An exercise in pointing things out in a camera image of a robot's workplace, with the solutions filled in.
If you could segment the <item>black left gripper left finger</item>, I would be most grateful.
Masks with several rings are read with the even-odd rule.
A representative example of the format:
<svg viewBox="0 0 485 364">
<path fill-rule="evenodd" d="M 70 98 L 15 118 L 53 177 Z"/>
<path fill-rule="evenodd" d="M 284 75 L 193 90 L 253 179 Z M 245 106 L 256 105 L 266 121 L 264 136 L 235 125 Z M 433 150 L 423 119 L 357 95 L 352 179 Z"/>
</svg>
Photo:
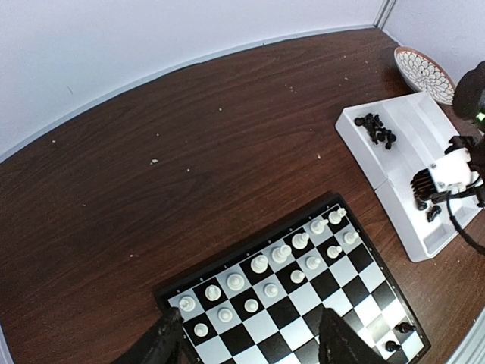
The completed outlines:
<svg viewBox="0 0 485 364">
<path fill-rule="evenodd" d="M 181 363 L 182 317 L 170 308 L 124 354 L 125 363 Z"/>
</svg>

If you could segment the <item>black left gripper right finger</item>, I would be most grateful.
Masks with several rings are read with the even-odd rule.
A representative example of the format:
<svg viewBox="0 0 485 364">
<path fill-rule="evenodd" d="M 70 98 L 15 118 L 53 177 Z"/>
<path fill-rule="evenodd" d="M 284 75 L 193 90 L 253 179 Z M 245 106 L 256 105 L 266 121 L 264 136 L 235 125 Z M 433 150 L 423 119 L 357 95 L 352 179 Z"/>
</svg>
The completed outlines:
<svg viewBox="0 0 485 364">
<path fill-rule="evenodd" d="M 319 341 L 319 363 L 386 363 L 333 309 L 323 308 Z"/>
</svg>

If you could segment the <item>black chess pawn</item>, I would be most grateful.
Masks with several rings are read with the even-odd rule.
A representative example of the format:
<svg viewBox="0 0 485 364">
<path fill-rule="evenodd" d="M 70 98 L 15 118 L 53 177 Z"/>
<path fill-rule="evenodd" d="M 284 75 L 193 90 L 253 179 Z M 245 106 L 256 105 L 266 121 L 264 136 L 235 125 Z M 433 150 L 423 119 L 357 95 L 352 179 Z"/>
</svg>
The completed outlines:
<svg viewBox="0 0 485 364">
<path fill-rule="evenodd" d="M 396 330 L 401 334 L 407 334 L 408 332 L 415 331 L 416 327 L 408 322 L 401 322 L 396 326 Z"/>
</svg>

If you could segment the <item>black white chess board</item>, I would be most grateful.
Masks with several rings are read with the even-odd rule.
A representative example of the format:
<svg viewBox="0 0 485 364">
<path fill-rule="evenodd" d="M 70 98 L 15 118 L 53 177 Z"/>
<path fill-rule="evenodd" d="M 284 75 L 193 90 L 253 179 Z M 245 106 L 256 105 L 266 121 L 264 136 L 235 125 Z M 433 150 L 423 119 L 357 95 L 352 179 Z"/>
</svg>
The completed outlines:
<svg viewBox="0 0 485 364">
<path fill-rule="evenodd" d="M 417 363 L 431 344 L 341 195 L 326 195 L 221 259 L 160 288 L 191 363 L 316 363 L 333 309 L 381 359 Z"/>
</svg>

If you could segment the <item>white plastic compartment tray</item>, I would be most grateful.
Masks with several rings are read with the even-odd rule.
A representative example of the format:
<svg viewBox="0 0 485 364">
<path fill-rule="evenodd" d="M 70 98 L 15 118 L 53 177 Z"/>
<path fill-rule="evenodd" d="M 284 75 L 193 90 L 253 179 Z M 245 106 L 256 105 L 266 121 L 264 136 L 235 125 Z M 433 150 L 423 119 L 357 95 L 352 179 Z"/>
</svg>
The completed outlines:
<svg viewBox="0 0 485 364">
<path fill-rule="evenodd" d="M 379 114 L 384 127 L 396 135 L 390 150 L 372 143 L 366 129 L 354 124 L 355 118 L 368 113 Z M 433 221 L 416 205 L 412 178 L 443 157 L 449 140 L 458 133 L 429 93 L 344 108 L 336 130 L 365 173 L 412 262 L 432 259 L 456 236 L 450 214 L 466 227 L 479 213 L 474 196 L 452 199 L 450 206 L 441 202 L 442 211 Z"/>
</svg>

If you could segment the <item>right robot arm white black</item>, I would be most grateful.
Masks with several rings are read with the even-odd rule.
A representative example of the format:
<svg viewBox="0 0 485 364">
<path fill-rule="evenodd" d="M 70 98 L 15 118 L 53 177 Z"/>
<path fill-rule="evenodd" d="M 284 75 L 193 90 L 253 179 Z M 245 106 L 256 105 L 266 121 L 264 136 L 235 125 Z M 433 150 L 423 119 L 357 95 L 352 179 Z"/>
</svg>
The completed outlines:
<svg viewBox="0 0 485 364">
<path fill-rule="evenodd" d="M 465 121 L 471 121 L 484 132 L 484 61 L 475 69 L 467 72 L 458 82 L 452 101 L 455 115 Z M 466 148 L 471 157 L 471 170 L 476 171 L 484 180 L 484 138 L 473 142 L 470 136 L 454 136 L 445 153 Z"/>
</svg>

